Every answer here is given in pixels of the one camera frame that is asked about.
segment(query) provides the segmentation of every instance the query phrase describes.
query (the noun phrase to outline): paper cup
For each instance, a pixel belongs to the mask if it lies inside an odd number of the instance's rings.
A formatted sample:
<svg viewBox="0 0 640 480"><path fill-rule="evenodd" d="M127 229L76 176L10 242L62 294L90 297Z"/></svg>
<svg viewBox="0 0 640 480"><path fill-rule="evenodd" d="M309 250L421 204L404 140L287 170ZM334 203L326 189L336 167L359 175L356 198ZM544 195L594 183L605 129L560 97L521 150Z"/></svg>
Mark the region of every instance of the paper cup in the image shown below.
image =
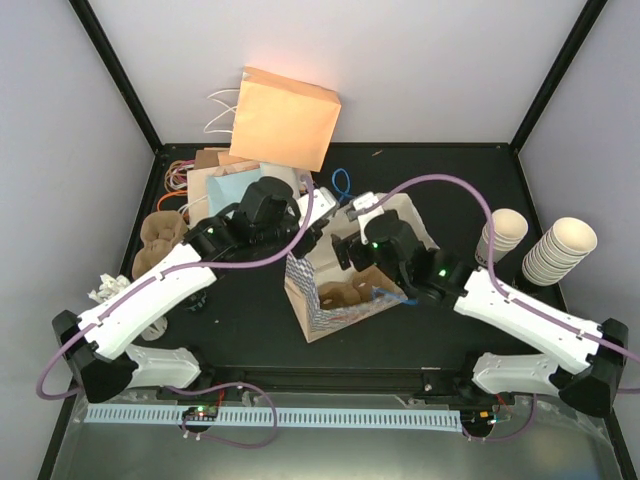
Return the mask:
<svg viewBox="0 0 640 480"><path fill-rule="evenodd" d="M538 255L542 258L543 261L548 263L549 265L553 265L558 268L572 268L582 260L582 257L574 258L568 260L567 258L560 257L553 250L547 249L542 242L537 245L536 251Z"/></svg>
<svg viewBox="0 0 640 480"><path fill-rule="evenodd" d="M515 210L501 208L491 214L495 227L493 261L499 262L513 250L527 234L527 220ZM476 247L476 261L486 267L489 252L489 224L482 228L482 235Z"/></svg>
<svg viewBox="0 0 640 480"><path fill-rule="evenodd" d="M495 247L493 249L493 263L498 263L513 248L514 247L510 247L505 250L502 247ZM483 267L487 266L487 263L489 261L489 243L484 238L480 238L480 240L478 241L475 258L476 262L478 262L479 265L482 265Z"/></svg>
<svg viewBox="0 0 640 480"><path fill-rule="evenodd" d="M546 287L547 285L553 285L557 281L554 279L546 279L544 276L541 276L535 272L532 272L528 261L522 262L522 274L531 283L541 287Z"/></svg>
<svg viewBox="0 0 640 480"><path fill-rule="evenodd" d="M535 260L527 258L526 265L529 273L539 277L541 280L557 282L562 279L566 275L566 273L549 273L542 270L535 262Z"/></svg>
<svg viewBox="0 0 640 480"><path fill-rule="evenodd" d="M587 255L598 245L596 232L587 223L573 217L557 220L549 233L553 243L570 255Z"/></svg>
<svg viewBox="0 0 640 480"><path fill-rule="evenodd" d="M540 245L540 249L544 250L544 253L548 254L548 256L561 263L574 264L575 262L579 262L588 255L588 253L584 255L571 255L560 250L552 240L551 234L549 232L547 232L538 243Z"/></svg>
<svg viewBox="0 0 640 480"><path fill-rule="evenodd" d="M485 242L489 243L489 233L486 226L482 229L482 238ZM516 245L518 245L518 243L520 243L520 240L504 240L502 238L498 238L497 236L494 238L494 246L502 247L505 250L514 248Z"/></svg>
<svg viewBox="0 0 640 480"><path fill-rule="evenodd" d="M535 267L541 271L542 273L544 273L545 275L549 275L549 276L564 276L566 275L569 270L571 270L573 267L572 266L568 266L568 267L557 267L555 265L550 264L549 262L544 261L541 257L540 254L538 253L537 249L533 249L531 250L530 254L527 255L529 258L529 261L535 265Z"/></svg>
<svg viewBox="0 0 640 480"><path fill-rule="evenodd" d="M491 214L499 238L520 242L529 230L527 220L515 210L500 208Z"/></svg>
<svg viewBox="0 0 640 480"><path fill-rule="evenodd" d="M522 273L527 278L527 280L540 286L553 285L562 278L562 276L557 277L545 275L544 273L538 271L537 268L527 258L525 258L522 262Z"/></svg>

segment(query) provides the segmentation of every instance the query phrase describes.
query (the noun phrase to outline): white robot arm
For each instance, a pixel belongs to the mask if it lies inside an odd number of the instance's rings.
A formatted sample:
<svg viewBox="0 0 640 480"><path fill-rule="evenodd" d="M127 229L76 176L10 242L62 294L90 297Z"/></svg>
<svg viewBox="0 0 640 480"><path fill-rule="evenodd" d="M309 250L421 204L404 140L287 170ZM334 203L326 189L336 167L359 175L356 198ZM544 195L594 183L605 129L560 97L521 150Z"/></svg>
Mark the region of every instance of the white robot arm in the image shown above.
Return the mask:
<svg viewBox="0 0 640 480"><path fill-rule="evenodd" d="M65 311L53 320L61 344L85 327L97 325L66 354L90 402L106 401L126 388L186 388L206 373L197 352L144 348L131 342L160 316L225 273L206 266L171 271L172 267L244 261L285 247L302 227L309 205L308 194L296 201L292 193L278 179L261 178L247 188L239 204L198 223L158 265L118 295L78 316ZM293 250L298 256L315 246L326 219L338 208L327 189L314 189L313 195L307 230Z"/></svg>
<svg viewBox="0 0 640 480"><path fill-rule="evenodd" d="M624 324L614 319L598 324L569 315L498 281L505 297L486 269L466 266L442 250L427 250L395 211L378 207L365 215L355 213L376 203L370 192L353 201L351 218L358 220L360 231L333 242L343 268L353 264L362 270L376 264L409 297L486 322L541 352L521 356L485 353L473 367L472 381L478 388L491 394L554 395L592 416L602 417L611 411L625 359L583 335L626 347L628 329ZM581 335L519 303L573 327Z"/></svg>

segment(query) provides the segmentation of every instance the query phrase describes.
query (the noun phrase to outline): purple cable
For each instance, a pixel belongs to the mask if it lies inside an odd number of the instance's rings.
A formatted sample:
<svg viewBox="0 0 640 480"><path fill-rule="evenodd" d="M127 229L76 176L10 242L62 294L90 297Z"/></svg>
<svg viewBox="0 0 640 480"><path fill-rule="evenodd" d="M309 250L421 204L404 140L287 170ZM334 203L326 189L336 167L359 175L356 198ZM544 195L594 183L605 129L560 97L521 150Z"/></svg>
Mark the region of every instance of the purple cable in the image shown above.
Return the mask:
<svg viewBox="0 0 640 480"><path fill-rule="evenodd" d="M508 442L511 440L515 440L516 438L519 438L522 435L524 435L526 432L528 432L529 429L536 422L536 416L538 415L538 396L534 393L531 400L533 403L531 404L531 413L529 414L529 419L527 420L527 423L525 423L520 430L518 430L517 432L513 432L511 435L507 435L505 437L499 437L499 438L473 437L467 431L467 429L464 428L464 426L462 427L462 434L465 437L467 437L469 440L475 440L482 443L501 443L501 442Z"/></svg>
<svg viewBox="0 0 640 480"><path fill-rule="evenodd" d="M169 275L170 273L178 272L180 270L184 270L185 268L195 268L195 267L200 267L200 268L220 268L220 269L258 268L258 267L264 267L265 265L269 265L271 263L277 262L281 258L286 257L289 254L289 252L291 252L291 250L294 249L294 247L298 244L298 242L300 242L300 239L305 234L305 232L307 230L307 227L309 226L309 221L311 220L311 211L313 210L313 181L311 180L311 178L309 178L306 175L302 177L302 181L307 186L307 192L309 192L309 205L307 207L307 214L305 215L304 220L302 222L302 225L300 226L300 230L298 230L298 233L296 233L295 237L293 237L293 240L291 240L291 243L289 243L289 245L287 245L285 248L280 250L278 253L276 253L274 255L271 255L270 257L265 258L263 260L255 260L253 262L240 262L240 263L238 263L238 262L190 262L190 263L183 263L182 265L174 265L173 267L169 267L166 270L163 270L161 272L161 275L165 275L166 276L166 275ZM145 288L147 285L151 285L155 281L156 281L156 277L150 277L145 282L141 283L140 285L137 285L135 288L131 289L125 295L123 295L122 298L119 298L116 302L113 302L113 304L111 306L109 306L109 308L107 308L104 312L102 312L98 316L98 319L99 320L104 320L109 315L111 315L116 308L118 308L124 302L129 300L129 298L131 298L133 295L135 295L140 290Z"/></svg>
<svg viewBox="0 0 640 480"><path fill-rule="evenodd" d="M192 267L208 267L208 268L228 268L228 269L242 269L242 268L258 268L258 267L262 267L265 265L268 265L270 263L276 262L278 260L280 260L281 258L283 258L284 256L286 256L291 250L293 250L293 248L298 244L298 242L300 241L300 239L302 238L302 236L304 235L304 232L306 231L307 227L309 226L309 220L311 217L311 210L313 209L313 181L311 180L311 178L309 178L308 176L304 176L303 177L303 181L307 186L307 191L309 192L309 206L307 208L307 214L305 215L304 221L302 223L302 226L300 227L300 230L298 231L298 233L296 234L296 236L293 238L293 240L291 241L291 243L285 247L283 250L281 250L280 252L276 253L275 255L272 255L269 258L265 258L263 260L257 260L257 261L253 261L253 262L242 262L242 263L224 263L224 262L191 262L191 263L185 263L182 265L175 265L173 267L170 267L166 270L164 270L162 272L163 275L167 275L171 272L175 272L175 271L179 271L185 268L192 268ZM395 187L393 190L391 190L389 193L387 193L384 197L382 197L382 199L377 202L375 205L366 208L364 210L361 210L360 213L368 213L372 210L374 210L376 207L384 204L387 200L389 200L393 195L395 195L398 192L401 192L402 190L412 186L412 185L416 185L418 183L422 183L422 182L428 182L428 181L443 181L443 182L449 182L449 183L454 183L456 185L461 186L462 188L464 188L465 190L467 190L475 199L476 201L480 204L480 207L482 208L482 211L485 214L485 217L487 218L487 223L489 224L489 252L488 252L488 258L487 258L487 270L489 271L489 278L491 279L491 283L492 285L495 287L496 291L498 291L502 296L504 297L508 297L507 292L502 288L502 286L500 285L500 283L498 282L496 275L495 275L495 271L494 271L494 267L493 267L493 245L495 242L495 230L494 230L494 224L493 224L493 216L491 215L491 209L489 208L489 205L487 204L486 200L484 199L484 197L480 194L480 192L478 192L470 183L458 178L458 177L454 177L452 175L446 175L446 174L431 174L431 175L421 175L419 177L415 177L412 178L410 180L407 180L406 182L401 183L400 185L398 185L397 187ZM136 287L134 287L133 289L131 289L131 291L127 292L127 294L125 294L122 298L120 298L118 301L114 302L109 308L107 308L98 318L100 320L104 320L106 317L108 317L109 315L111 315L111 313L118 308L120 305L122 305L125 301L127 301L129 298L131 298L132 295L135 295L137 292L139 292L140 290L142 290L143 288L147 287L148 285L150 285L151 283L153 283L154 281L156 281L155 277L151 277L148 278L147 280L145 280L143 283L141 283L140 285L137 285ZM550 315L547 315L544 312L539 311L538 309L536 309L535 307L532 307L531 305L528 305L527 303L524 303L520 300L513 299L513 302L520 306L521 308L524 308L525 310L538 315L539 317L548 320L549 322L553 323L554 325L557 325L559 327L562 327L566 330L568 330L569 332L575 334L575 335L581 335L582 337L594 341L606 348L609 348L615 352L620 353L621 355L624 355L628 358L630 358L631 360L633 360L636 363L640 363L640 356L636 355L635 353L627 350L626 348L622 348L619 345L616 345L612 342L609 342L608 340L605 340L603 338L598 338L594 335L591 335L589 333L581 333L579 329L572 327L570 325L565 324L564 322L557 320L553 317L551 317ZM47 364L47 367L45 367L45 370L43 370L43 372L40 374L40 377L38 378L38 383L36 384L36 393L38 394L38 396L40 398L46 399L46 400L57 400L60 398L65 398L71 395L74 395L78 392L78 389L74 389L71 390L69 392L65 392L63 394L58 394L58 395L47 395L46 393L44 393L44 391L42 390L42 385L44 383L44 379L47 377L47 375L49 374L49 371L51 370L51 368L53 368L53 365L58 361L58 359L69 349L71 348L71 346L73 346L80 338L82 338L82 336L84 336L84 333L88 332L89 330L91 330L91 328L93 328L95 325L90 325L89 327L87 327L86 331L83 330L81 332L78 332L76 335L74 335L68 342L66 342L61 348L60 350L58 350L58 352L56 352L54 354L54 356L51 358L51 360L49 361L49 363ZM640 393L640 388L620 388L618 389L619 393L633 393L633 394L638 394Z"/></svg>
<svg viewBox="0 0 640 480"><path fill-rule="evenodd" d="M443 182L455 183L456 185L459 185L465 190L467 190L480 204L480 207L482 208L482 211L484 212L485 217L487 217L487 223L489 224L489 254L487 255L488 257L487 270L489 271L489 278L491 279L491 284L494 286L496 291L499 292L503 297L508 298L509 294L507 293L506 290L502 288L502 286L498 282L498 279L496 278L496 274L494 271L494 266L493 266L493 245L495 242L495 227L493 224L493 216L491 215L491 209L489 208L489 204L484 199L484 197L480 194L480 192L478 192L478 190L476 190L470 183L462 180L461 178L454 177L452 175L445 175L445 174L439 174L439 173L432 174L432 175L421 175L419 177L415 177L410 180L407 180L406 182L401 183L396 188L394 188L389 193L387 193L384 197L382 197L382 199L379 202L372 205L371 207L360 210L358 213L361 213L361 214L369 213L372 210L374 210L376 207L379 207L380 205L385 203L396 193L401 192L402 190L412 185L416 185L422 182L429 182L429 181L443 181ZM596 337L595 335L592 335L590 333L581 332L579 328L573 327L571 325L567 325L563 321L553 318L551 315L548 315L545 312L541 312L537 308L532 307L528 303L525 303L517 298L514 298L512 301L519 307L524 308L526 311L533 313L534 315L537 315L558 327L564 328L565 330L568 330L574 335L596 342L599 345L602 345L603 347L609 348L614 352L617 352L627 358L630 358L636 363L640 363L639 355L631 352L630 350L627 350L626 348L621 347L620 345L616 345L615 343L605 340L604 338ZM640 394L640 388L620 388L618 389L618 392L623 394L626 394L626 393Z"/></svg>
<svg viewBox="0 0 640 480"><path fill-rule="evenodd" d="M269 445L271 442L273 442L275 440L276 435L278 434L278 412L276 411L276 406L273 404L273 400L271 400L269 395L267 395L267 393L264 390L262 390L261 388L256 387L255 385L252 385L250 383L244 383L244 382L223 383L221 385L216 385L214 387L205 388L204 390L198 390L198 391L181 390L181 389L175 388L175 387L166 387L166 388L167 388L167 390L171 390L172 392L177 393L178 395L195 396L195 395L204 395L205 393L217 392L218 390L224 390L224 389L230 388L230 387L248 388L250 390L253 390L254 392L259 393L260 395L262 395L264 397L264 399L269 404L269 408L271 408L271 413L273 414L273 425L271 426L271 433L269 434L269 436L267 438L265 438L264 440L261 440L261 441L259 441L257 443L234 442L233 440L227 440L226 438L220 438L220 437L216 437L214 435L207 435L205 433L201 433L200 434L200 438L204 438L206 440L211 440L211 441L214 441L214 442L222 443L223 445L229 445L231 447L246 448L246 449L249 449L249 450L266 447L267 445ZM187 435L189 433L191 433L191 432L187 431L187 421L188 421L188 419L189 419L189 417L185 417L185 419L182 421L182 431Z"/></svg>
<svg viewBox="0 0 640 480"><path fill-rule="evenodd" d="M80 393L82 391L82 387L76 387L69 390L68 392L49 395L44 391L44 381L46 380L47 376L49 375L49 372L51 371L53 366L58 362L60 357L62 357L65 353L67 353L67 351L78 340L84 337L87 334L87 332L91 331L96 326L97 325L95 323L90 323L89 325L84 327L82 330L76 333L73 337L71 337L69 341L66 342L62 347L60 347L60 349L55 353L55 355L51 357L51 360L49 360L49 363L47 363L47 366L44 367L44 370L42 370L42 373L40 374L40 376L38 377L38 381L36 382L36 395L38 395L43 400L60 400L62 398L70 397L71 395L75 395L76 393Z"/></svg>

